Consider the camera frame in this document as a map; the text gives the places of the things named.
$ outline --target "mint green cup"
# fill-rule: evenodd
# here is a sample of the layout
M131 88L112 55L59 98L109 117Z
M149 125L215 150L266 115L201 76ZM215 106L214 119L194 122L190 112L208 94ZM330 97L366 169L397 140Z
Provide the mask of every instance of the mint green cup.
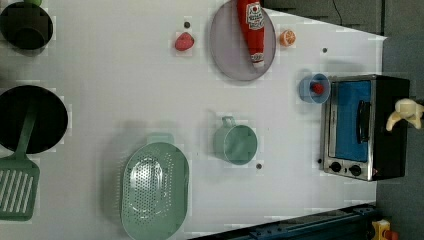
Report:
M248 126L236 125L233 117L223 117L222 123L214 137L215 155L236 165L250 162L258 148L255 132Z

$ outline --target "spatula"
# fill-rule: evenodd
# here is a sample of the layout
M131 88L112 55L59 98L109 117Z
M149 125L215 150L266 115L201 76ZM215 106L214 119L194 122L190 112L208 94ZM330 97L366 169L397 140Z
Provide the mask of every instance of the spatula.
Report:
M40 169L29 160L26 150L36 117L35 102L29 101L16 152L0 159L0 220L32 218Z

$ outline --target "black frying pan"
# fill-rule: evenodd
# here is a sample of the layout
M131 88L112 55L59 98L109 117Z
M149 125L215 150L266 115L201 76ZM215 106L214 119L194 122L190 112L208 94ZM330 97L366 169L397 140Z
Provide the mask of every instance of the black frying pan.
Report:
M39 6L18 2L10 4L0 15L0 30L12 45L25 50L44 47L53 36L50 16Z
M0 95L0 144L15 151L22 131L29 99L37 103L37 119L27 153L39 153L56 145L66 132L68 114L62 101L37 86L20 86Z

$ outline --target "mesh strainer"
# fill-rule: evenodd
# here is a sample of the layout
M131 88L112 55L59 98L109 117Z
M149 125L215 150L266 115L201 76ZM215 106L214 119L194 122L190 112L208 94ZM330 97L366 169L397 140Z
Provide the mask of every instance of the mesh strainer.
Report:
M154 134L128 161L121 218L133 239L167 239L184 221L189 169L173 142L170 134Z

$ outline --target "oven window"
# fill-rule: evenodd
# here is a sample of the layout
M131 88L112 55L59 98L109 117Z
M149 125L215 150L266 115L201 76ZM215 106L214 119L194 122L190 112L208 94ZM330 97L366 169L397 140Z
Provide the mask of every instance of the oven window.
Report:
M371 83L370 81L339 82L336 87L338 94L335 157L366 162L368 142L358 142L357 118L361 101L367 103L371 101Z

